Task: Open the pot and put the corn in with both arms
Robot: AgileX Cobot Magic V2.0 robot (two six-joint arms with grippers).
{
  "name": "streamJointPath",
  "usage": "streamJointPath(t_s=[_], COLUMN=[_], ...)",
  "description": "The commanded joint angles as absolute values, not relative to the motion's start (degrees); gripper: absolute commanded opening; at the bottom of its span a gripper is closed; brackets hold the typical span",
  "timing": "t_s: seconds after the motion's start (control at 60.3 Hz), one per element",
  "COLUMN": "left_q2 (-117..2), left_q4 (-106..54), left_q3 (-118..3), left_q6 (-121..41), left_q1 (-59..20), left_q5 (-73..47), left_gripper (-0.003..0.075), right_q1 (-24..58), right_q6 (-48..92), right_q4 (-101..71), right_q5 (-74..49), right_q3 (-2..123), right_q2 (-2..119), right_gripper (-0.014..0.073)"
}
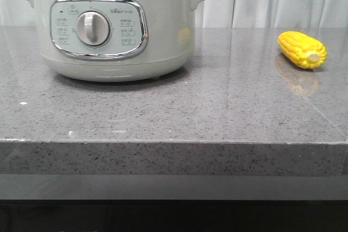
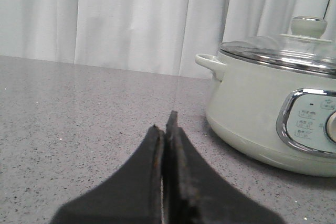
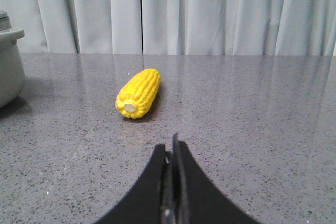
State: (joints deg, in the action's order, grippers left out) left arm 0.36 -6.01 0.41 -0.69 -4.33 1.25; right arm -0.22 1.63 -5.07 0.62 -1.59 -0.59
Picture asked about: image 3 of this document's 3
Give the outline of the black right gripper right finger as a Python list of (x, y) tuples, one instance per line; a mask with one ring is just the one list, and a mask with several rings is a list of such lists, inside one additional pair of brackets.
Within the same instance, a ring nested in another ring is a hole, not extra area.
[(257, 223), (211, 182), (188, 145), (173, 135), (177, 223)]

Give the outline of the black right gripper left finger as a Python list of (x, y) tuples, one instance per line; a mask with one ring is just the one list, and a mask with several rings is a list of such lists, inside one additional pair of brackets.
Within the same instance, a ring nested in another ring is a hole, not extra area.
[(129, 192), (97, 223), (159, 223), (165, 146), (154, 148), (143, 173)]

